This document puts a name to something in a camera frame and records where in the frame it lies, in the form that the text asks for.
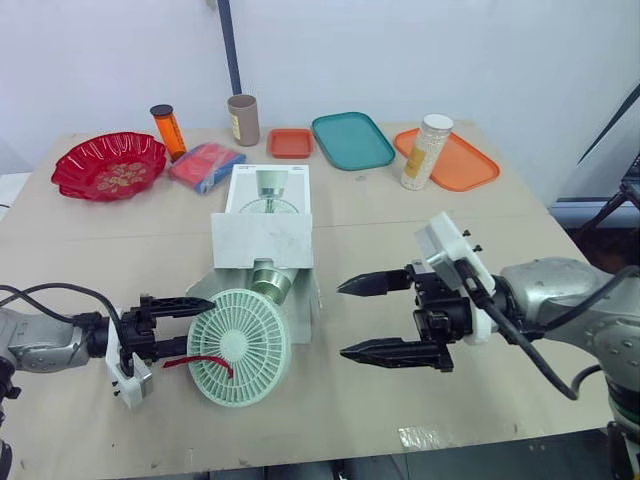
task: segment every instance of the red decorative bowl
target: red decorative bowl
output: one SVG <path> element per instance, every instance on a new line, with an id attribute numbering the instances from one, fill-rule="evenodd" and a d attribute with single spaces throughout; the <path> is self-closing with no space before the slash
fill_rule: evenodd
<path id="1" fill-rule="evenodd" d="M 66 197 L 111 202 L 151 186 L 166 163 L 166 147 L 151 135 L 119 132 L 73 147 L 56 163 L 51 181 Z"/>

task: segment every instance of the black pole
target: black pole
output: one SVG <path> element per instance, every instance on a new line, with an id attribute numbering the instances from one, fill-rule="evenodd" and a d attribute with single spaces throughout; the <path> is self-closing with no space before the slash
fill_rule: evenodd
<path id="1" fill-rule="evenodd" d="M 233 38 L 233 22 L 231 21 L 231 7 L 229 0 L 218 0 L 220 11 L 220 24 L 224 37 L 224 49 L 227 52 L 227 64 L 229 65 L 229 77 L 231 78 L 231 90 L 234 95 L 242 93 L 240 86 L 240 71 L 238 70 L 238 58 L 236 57 L 236 42 Z"/>

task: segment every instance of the fan grille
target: fan grille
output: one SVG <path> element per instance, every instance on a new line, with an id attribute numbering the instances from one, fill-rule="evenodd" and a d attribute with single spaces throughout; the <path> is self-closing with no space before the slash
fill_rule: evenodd
<path id="1" fill-rule="evenodd" d="M 264 398 L 284 377 L 291 346 L 286 322 L 275 304 L 246 289 L 224 290 L 211 298 L 217 308 L 191 323 L 187 353 L 224 358 L 233 378 L 214 362 L 189 369 L 200 391 L 213 402 L 241 407 Z"/>

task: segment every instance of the red and blue package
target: red and blue package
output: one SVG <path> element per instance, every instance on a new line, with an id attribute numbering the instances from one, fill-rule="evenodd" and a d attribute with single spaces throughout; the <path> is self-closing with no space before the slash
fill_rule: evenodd
<path id="1" fill-rule="evenodd" d="M 169 170 L 171 178 L 188 185 L 200 195 L 231 173 L 247 156 L 219 143 L 203 143 L 180 157 Z"/>

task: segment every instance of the white wall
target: white wall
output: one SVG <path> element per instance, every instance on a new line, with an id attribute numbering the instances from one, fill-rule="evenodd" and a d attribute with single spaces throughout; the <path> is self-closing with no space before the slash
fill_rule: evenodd
<path id="1" fill-rule="evenodd" d="M 36 165 L 62 133 L 154 129 L 158 103 L 223 125 L 219 25 L 204 0 L 0 0 L 0 137 Z"/>
<path id="2" fill-rule="evenodd" d="M 640 79 L 637 0 L 231 3 L 263 124 L 474 119 L 547 204 Z M 62 132 L 151 128 L 154 103 L 225 125 L 218 25 L 204 0 L 0 0 L 0 133 L 35 164 Z"/>

